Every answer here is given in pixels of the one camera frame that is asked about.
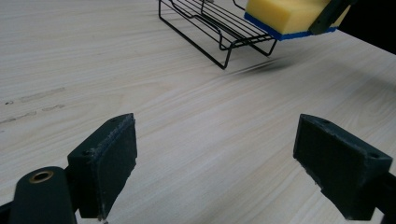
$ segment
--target sponge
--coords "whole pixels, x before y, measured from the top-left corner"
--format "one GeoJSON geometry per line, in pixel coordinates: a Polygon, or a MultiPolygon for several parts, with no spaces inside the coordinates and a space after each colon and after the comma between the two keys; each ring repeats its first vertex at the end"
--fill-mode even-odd
{"type": "MultiPolygon", "coordinates": [[[[312,35],[309,27],[331,0],[249,0],[245,19],[262,28],[277,40],[312,35]]],[[[349,10],[325,31],[333,32],[349,10]]]]}

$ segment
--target dark scratch mark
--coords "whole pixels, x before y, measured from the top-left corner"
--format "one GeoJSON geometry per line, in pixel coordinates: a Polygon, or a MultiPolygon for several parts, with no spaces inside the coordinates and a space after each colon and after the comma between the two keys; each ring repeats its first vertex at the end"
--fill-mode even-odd
{"type": "Polygon", "coordinates": [[[11,117],[11,118],[8,118],[8,119],[1,120],[1,121],[0,121],[0,124],[9,123],[9,122],[15,121],[15,120],[17,120],[17,119],[22,119],[22,118],[24,118],[24,117],[34,116],[34,115],[36,115],[36,114],[37,114],[36,111],[31,111],[31,112],[26,113],[26,114],[21,115],[21,116],[11,117]]]}
{"type": "Polygon", "coordinates": [[[52,107],[42,108],[41,110],[42,111],[51,111],[56,108],[62,109],[62,108],[64,108],[64,105],[56,105],[56,106],[52,106],[52,107]]]}
{"type": "Polygon", "coordinates": [[[57,92],[65,91],[65,90],[66,90],[66,88],[62,87],[62,88],[58,88],[58,89],[55,89],[55,90],[43,91],[43,92],[39,92],[39,93],[34,94],[34,95],[23,96],[23,97],[20,98],[20,101],[22,103],[26,103],[26,102],[37,100],[37,99],[41,99],[41,98],[44,98],[46,96],[52,95],[52,94],[57,93],[57,92]]]}

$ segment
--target wooden table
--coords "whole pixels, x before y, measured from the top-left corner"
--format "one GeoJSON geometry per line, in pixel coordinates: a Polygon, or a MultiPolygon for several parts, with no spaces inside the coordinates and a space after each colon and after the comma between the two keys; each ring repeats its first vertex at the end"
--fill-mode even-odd
{"type": "Polygon", "coordinates": [[[0,2],[0,204],[23,175],[65,168],[102,123],[134,113],[137,165],[110,224],[349,223],[292,157],[298,118],[395,158],[396,56],[337,31],[279,42],[269,58],[236,50],[221,70],[157,10],[0,2]]]}

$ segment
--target dish rack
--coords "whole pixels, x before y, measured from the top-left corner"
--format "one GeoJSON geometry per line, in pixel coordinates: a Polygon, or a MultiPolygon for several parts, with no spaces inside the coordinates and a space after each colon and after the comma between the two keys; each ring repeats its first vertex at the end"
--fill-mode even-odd
{"type": "MultiPolygon", "coordinates": [[[[250,46],[265,56],[271,55],[276,45],[276,39],[241,16],[235,15],[231,10],[216,5],[213,1],[159,0],[159,17],[221,69],[227,67],[231,52],[236,48],[250,46]],[[225,60],[217,60],[213,52],[210,53],[203,46],[200,46],[196,40],[193,40],[196,38],[190,38],[177,29],[175,23],[180,21],[180,17],[200,30],[200,35],[204,34],[216,41],[219,50],[225,51],[225,60]],[[264,41],[272,42],[268,42],[269,44],[264,47],[257,46],[258,43],[264,41]]],[[[235,0],[233,0],[233,7],[245,12],[245,9],[236,4],[235,0]]]]}

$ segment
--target metal screw hole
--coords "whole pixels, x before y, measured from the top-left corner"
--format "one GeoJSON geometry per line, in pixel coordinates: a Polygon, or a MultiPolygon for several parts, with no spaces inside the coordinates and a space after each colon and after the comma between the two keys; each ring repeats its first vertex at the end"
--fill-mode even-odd
{"type": "Polygon", "coordinates": [[[49,180],[52,176],[53,176],[52,171],[42,171],[35,175],[32,175],[32,177],[30,177],[29,179],[29,182],[32,184],[38,184],[46,180],[49,180]]]}

